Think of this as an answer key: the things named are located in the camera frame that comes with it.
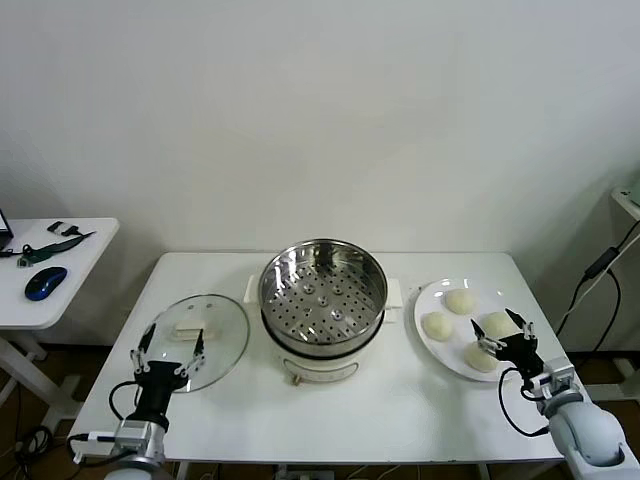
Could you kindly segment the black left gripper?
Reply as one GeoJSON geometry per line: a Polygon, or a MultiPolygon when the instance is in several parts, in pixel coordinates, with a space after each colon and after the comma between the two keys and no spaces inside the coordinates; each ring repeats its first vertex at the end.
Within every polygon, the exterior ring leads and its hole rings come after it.
{"type": "Polygon", "coordinates": [[[156,360],[148,363],[147,352],[155,330],[156,324],[149,324],[137,348],[130,351],[134,379],[141,388],[135,419],[165,419],[173,392],[183,388],[188,378],[193,378],[205,364],[203,329],[199,331],[192,358],[187,363],[156,360]]]}

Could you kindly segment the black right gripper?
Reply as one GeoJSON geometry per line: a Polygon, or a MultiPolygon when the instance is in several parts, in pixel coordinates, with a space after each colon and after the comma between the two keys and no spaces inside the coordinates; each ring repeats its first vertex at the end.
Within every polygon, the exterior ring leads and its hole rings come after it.
{"type": "Polygon", "coordinates": [[[509,308],[506,314],[518,328],[516,333],[501,340],[486,335],[484,330],[471,319],[477,344],[485,353],[496,353],[499,361],[511,362],[525,380],[543,372],[543,360],[537,354],[538,339],[533,332],[533,323],[527,322],[519,313],[509,308]]]}

